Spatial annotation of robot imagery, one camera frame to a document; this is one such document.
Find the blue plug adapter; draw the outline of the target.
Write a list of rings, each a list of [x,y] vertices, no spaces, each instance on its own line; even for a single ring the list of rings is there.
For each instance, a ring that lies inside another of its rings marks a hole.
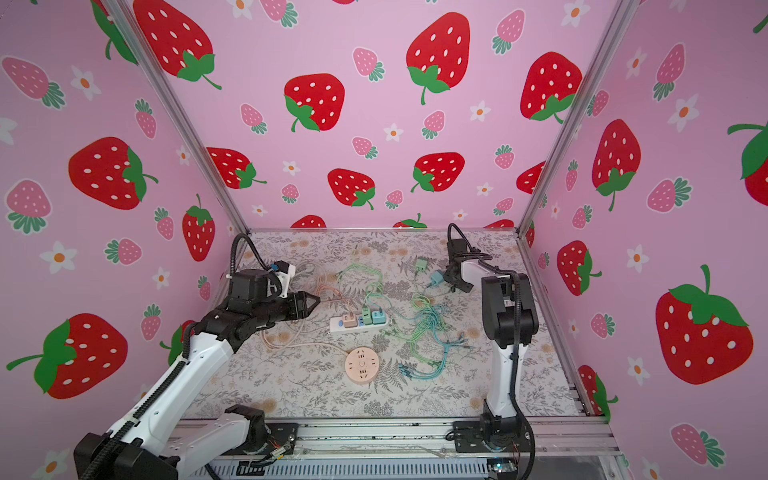
[[[387,315],[381,308],[371,311],[371,319],[374,325],[385,325],[387,323]]]

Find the pink plug adapter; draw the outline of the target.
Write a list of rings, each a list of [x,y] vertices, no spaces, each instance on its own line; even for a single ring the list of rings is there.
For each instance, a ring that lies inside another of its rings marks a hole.
[[[358,318],[354,314],[346,313],[341,317],[340,325],[345,329],[356,328],[358,326]]]

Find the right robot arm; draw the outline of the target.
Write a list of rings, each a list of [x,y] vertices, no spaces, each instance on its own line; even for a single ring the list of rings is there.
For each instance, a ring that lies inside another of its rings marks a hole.
[[[446,237],[444,279],[454,290],[480,291],[482,327],[493,344],[491,385],[472,434],[490,450],[514,446],[533,452],[533,428],[517,400],[524,357],[540,328],[530,279],[492,264],[493,257],[472,245],[456,224],[449,224]]]

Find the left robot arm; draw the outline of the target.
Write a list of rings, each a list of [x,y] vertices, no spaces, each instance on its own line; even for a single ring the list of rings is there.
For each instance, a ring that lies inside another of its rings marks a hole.
[[[318,296],[290,291],[295,275],[285,261],[256,269],[229,266],[225,299],[182,331],[179,355],[148,395],[102,435],[87,434],[74,451],[81,479],[182,479],[219,455],[268,438],[258,409],[235,405],[179,450],[166,444],[177,423],[210,378],[254,334],[284,321],[308,318]]]

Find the white blue power strip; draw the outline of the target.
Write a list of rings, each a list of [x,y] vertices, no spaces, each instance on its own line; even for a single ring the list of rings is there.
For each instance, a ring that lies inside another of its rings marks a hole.
[[[353,322],[349,315],[337,316],[330,318],[329,332],[334,335],[375,332],[387,328],[390,324],[389,319],[386,319],[384,323],[365,324],[362,317],[357,317],[356,322]]]

